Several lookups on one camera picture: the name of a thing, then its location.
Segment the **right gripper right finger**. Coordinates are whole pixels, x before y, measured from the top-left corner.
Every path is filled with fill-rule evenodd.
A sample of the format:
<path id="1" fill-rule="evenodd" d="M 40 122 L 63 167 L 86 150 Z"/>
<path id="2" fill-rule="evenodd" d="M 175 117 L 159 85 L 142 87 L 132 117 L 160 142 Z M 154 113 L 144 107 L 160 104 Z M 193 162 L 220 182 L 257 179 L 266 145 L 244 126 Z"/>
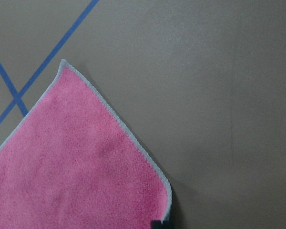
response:
<path id="1" fill-rule="evenodd" d="M 163 229 L 174 229 L 174 225 L 171 221 L 163 221 Z"/>

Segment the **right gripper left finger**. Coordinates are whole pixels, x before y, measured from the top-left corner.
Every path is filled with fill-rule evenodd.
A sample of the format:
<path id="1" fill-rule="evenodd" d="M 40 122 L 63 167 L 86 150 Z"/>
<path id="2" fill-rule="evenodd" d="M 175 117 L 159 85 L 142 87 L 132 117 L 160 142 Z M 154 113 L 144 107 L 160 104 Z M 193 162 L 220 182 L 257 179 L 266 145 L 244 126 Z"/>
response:
<path id="1" fill-rule="evenodd" d="M 152 220 L 150 223 L 150 228 L 151 229 L 162 229 L 163 225 L 160 220 Z"/>

